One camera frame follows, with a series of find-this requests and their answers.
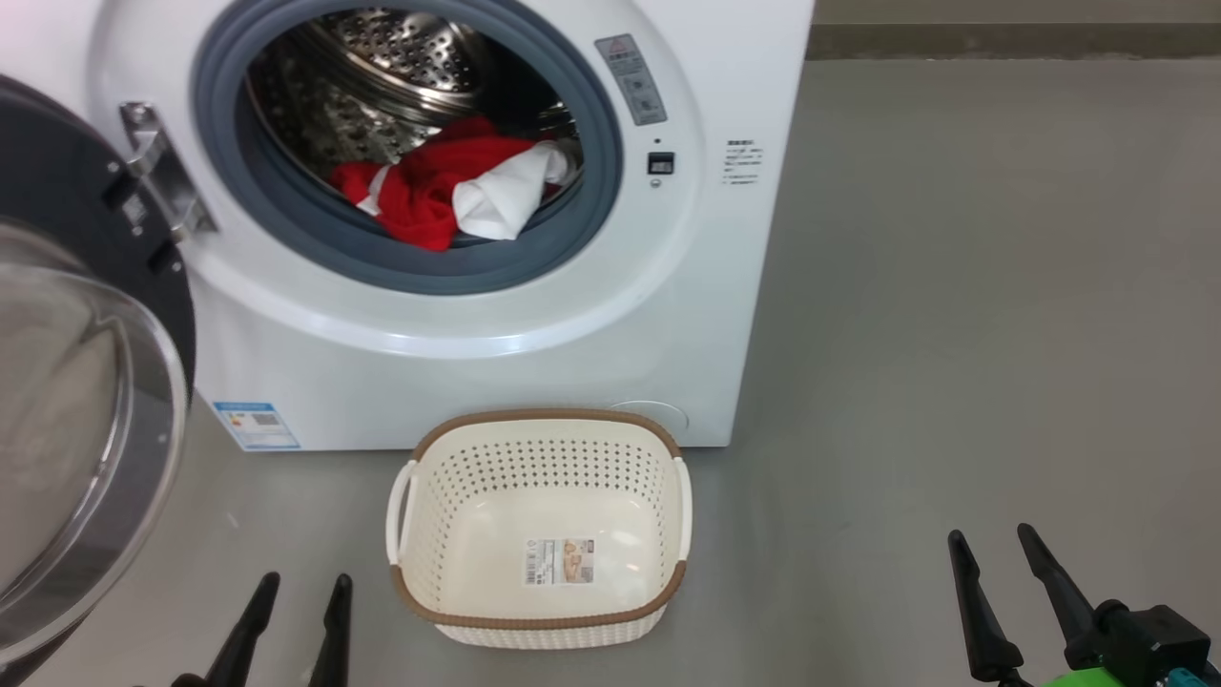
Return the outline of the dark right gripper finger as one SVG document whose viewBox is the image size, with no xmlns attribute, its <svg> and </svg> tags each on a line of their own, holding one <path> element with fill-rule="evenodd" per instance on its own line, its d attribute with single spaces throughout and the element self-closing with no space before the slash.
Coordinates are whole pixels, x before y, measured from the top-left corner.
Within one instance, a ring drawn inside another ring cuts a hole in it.
<svg viewBox="0 0 1221 687">
<path fill-rule="evenodd" d="M 1053 613 L 1063 635 L 1065 659 L 1098 659 L 1093 606 L 1033 526 L 1021 523 L 1017 534 L 1026 563 L 1049 595 Z"/>
<path fill-rule="evenodd" d="M 949 555 L 958 614 L 965 639 L 965 656 L 972 678 L 980 683 L 1022 683 L 1024 665 L 1017 648 L 1002 632 L 998 617 L 980 584 L 980 565 L 965 541 L 962 531 L 947 536 Z"/>
</svg>

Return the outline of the stainless steel washer drum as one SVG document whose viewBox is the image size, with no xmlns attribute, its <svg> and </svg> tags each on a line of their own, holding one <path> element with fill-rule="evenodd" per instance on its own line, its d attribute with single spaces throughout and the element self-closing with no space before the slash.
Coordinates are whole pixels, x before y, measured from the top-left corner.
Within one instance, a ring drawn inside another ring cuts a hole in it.
<svg viewBox="0 0 1221 687">
<path fill-rule="evenodd" d="M 545 204 L 582 174 L 578 124 L 523 56 L 468 24 L 388 6 L 319 13 L 275 37 L 245 92 L 280 155 L 332 198 L 336 166 L 397 162 L 455 121 L 553 140 L 569 162 Z"/>
</svg>

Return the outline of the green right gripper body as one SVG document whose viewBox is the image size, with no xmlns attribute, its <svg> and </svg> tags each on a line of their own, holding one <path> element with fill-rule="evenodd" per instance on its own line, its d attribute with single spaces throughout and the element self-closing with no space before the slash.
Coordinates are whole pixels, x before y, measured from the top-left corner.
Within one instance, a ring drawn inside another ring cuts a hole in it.
<svg viewBox="0 0 1221 687">
<path fill-rule="evenodd" d="M 1121 678 L 1109 674 L 1107 669 L 1093 667 L 1065 674 L 1046 682 L 1044 687 L 1129 687 L 1129 685 L 1125 685 Z M 1186 670 L 1173 669 L 1162 678 L 1137 687 L 1186 687 Z"/>
</svg>

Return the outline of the black round glass washer door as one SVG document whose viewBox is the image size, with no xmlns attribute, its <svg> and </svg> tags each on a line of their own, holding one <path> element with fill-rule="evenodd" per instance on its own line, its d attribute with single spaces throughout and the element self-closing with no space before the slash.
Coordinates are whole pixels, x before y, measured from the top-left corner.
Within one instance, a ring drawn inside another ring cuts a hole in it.
<svg viewBox="0 0 1221 687">
<path fill-rule="evenodd" d="M 0 74 L 0 687 L 134 563 L 178 473 L 197 314 L 167 204 Z"/>
</svg>

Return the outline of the blue energy label sticker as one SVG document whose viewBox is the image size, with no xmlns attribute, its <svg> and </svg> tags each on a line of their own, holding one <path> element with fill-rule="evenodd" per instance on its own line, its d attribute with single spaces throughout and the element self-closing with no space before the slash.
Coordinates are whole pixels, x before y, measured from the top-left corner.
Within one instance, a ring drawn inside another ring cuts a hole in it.
<svg viewBox="0 0 1221 687">
<path fill-rule="evenodd" d="M 297 451 L 302 449 L 278 410 L 267 401 L 214 401 L 219 421 L 244 451 Z"/>
</svg>

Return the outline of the white front-load washing machine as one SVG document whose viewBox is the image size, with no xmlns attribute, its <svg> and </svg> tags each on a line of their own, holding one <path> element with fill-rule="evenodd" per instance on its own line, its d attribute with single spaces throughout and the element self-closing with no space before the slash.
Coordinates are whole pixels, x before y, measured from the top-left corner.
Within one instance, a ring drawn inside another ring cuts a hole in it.
<svg viewBox="0 0 1221 687">
<path fill-rule="evenodd" d="M 624 174 L 602 229 L 523 286 L 388 290 L 269 236 L 201 146 L 197 56 L 234 0 L 0 0 L 0 74 L 82 117 L 127 160 L 118 104 L 151 103 L 214 232 L 179 242 L 197 314 L 197 399 L 267 401 L 297 451 L 410 449 L 481 410 L 654 400 L 683 447 L 733 436 L 817 0 L 523 0 L 593 66 L 621 117 Z M 668 120 L 635 126 L 593 48 L 636 40 Z M 676 153 L 647 174 L 647 153 Z"/>
</svg>

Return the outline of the red garment with white stripes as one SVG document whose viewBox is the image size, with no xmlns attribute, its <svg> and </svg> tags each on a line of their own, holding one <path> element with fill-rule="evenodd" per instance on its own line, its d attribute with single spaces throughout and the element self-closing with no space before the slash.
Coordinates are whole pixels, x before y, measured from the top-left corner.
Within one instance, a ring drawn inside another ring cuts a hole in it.
<svg viewBox="0 0 1221 687">
<path fill-rule="evenodd" d="M 503 135 L 477 116 L 391 165 L 375 221 L 396 240 L 444 253 L 462 234 L 518 239 L 545 199 L 576 178 L 580 156 L 571 138 Z"/>
</svg>

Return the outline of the cream perforated laundry basket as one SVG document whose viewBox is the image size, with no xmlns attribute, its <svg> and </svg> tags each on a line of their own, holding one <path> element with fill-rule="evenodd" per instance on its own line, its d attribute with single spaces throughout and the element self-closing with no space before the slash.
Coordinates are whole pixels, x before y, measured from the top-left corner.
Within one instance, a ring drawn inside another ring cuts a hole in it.
<svg viewBox="0 0 1221 687">
<path fill-rule="evenodd" d="M 596 582 L 527 587 L 525 542 L 596 539 Z M 610 409 L 475 412 L 402 466 L 383 545 L 400 602 L 455 642 L 510 650 L 650 635 L 679 591 L 694 488 L 661 425 Z"/>
</svg>

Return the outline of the grey warning sticker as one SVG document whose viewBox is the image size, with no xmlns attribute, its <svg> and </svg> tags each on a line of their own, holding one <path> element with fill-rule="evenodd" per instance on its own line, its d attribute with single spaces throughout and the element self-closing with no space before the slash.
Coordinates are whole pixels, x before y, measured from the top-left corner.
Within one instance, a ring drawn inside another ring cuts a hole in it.
<svg viewBox="0 0 1221 687">
<path fill-rule="evenodd" d="M 606 37 L 593 41 L 628 104 L 635 126 L 663 123 L 668 113 L 652 77 L 647 60 L 629 34 Z"/>
</svg>

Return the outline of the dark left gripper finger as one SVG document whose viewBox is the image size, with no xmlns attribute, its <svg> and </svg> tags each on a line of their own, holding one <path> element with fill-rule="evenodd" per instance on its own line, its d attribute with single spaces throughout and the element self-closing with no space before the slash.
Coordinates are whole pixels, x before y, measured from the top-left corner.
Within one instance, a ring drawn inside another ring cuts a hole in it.
<svg viewBox="0 0 1221 687">
<path fill-rule="evenodd" d="M 308 687 L 348 687 L 353 582 L 339 574 L 324 610 L 324 641 Z"/>
<path fill-rule="evenodd" d="M 232 631 L 197 687 L 245 687 L 258 639 L 269 621 L 280 591 L 280 574 L 263 575 Z"/>
</svg>

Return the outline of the printed instruction sticker label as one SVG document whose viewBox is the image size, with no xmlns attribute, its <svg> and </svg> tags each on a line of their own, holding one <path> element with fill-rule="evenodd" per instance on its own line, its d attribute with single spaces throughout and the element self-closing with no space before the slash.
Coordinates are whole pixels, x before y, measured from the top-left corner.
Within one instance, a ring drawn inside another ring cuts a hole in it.
<svg viewBox="0 0 1221 687">
<path fill-rule="evenodd" d="M 523 582 L 527 587 L 593 584 L 596 549 L 593 538 L 529 539 L 525 542 Z"/>
</svg>

